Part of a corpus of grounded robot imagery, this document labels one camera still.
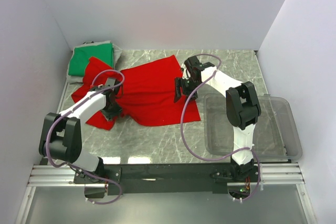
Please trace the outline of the red t shirt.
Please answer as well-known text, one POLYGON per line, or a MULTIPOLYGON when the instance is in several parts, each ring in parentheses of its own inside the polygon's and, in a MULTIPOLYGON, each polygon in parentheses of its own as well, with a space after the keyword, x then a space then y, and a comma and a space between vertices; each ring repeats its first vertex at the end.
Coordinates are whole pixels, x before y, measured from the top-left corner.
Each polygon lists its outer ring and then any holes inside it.
POLYGON ((108 78, 124 79, 123 97, 117 100, 121 116, 130 116, 142 126, 165 126, 200 121, 195 101, 190 101, 183 114, 184 99, 174 103, 176 77, 181 77, 180 65, 174 55, 134 68, 112 72, 111 66, 91 57, 85 69, 83 85, 72 95, 78 102, 93 85, 105 84, 108 78))

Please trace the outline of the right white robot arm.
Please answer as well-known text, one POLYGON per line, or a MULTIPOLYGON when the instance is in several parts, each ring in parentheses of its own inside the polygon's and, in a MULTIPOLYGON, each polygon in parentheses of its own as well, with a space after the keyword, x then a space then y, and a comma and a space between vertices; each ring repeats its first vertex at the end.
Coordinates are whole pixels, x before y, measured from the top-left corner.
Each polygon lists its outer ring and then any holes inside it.
POLYGON ((233 151, 230 157, 230 178, 241 182, 254 170, 253 134, 261 107, 252 82, 241 82, 221 72, 211 62, 201 63, 197 55, 187 58, 181 65, 182 76, 176 77, 174 102, 184 95, 182 113, 186 112, 197 91, 204 85, 217 90, 225 97, 226 116, 233 127, 233 151))

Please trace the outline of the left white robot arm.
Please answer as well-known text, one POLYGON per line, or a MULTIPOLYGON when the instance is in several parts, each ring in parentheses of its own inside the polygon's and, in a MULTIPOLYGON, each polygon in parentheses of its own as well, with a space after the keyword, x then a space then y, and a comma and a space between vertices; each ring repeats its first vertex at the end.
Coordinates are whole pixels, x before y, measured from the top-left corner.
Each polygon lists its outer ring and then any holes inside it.
POLYGON ((44 118, 40 137, 40 155, 86 170, 87 178, 93 183, 99 183, 106 178, 102 158, 92 155, 82 147, 82 128, 95 114, 101 115, 107 123, 120 116, 122 108, 116 99, 122 88, 123 85, 118 80, 113 86, 93 86, 70 108, 58 114, 48 113, 44 118))

